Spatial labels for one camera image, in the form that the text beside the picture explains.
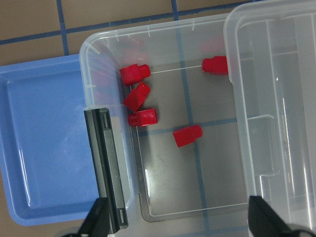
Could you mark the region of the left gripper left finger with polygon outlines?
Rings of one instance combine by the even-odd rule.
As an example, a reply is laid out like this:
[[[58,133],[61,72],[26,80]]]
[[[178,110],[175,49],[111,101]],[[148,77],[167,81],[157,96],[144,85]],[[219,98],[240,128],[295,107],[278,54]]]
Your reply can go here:
[[[106,237],[110,230],[110,208],[106,197],[97,198],[81,225],[78,237]]]

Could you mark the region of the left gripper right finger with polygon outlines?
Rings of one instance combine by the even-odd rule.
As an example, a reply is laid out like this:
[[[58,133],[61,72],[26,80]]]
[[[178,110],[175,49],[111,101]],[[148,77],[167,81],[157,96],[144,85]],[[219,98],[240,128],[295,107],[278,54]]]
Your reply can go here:
[[[254,237],[314,237],[311,229],[285,223],[261,196],[250,196],[248,228]]]

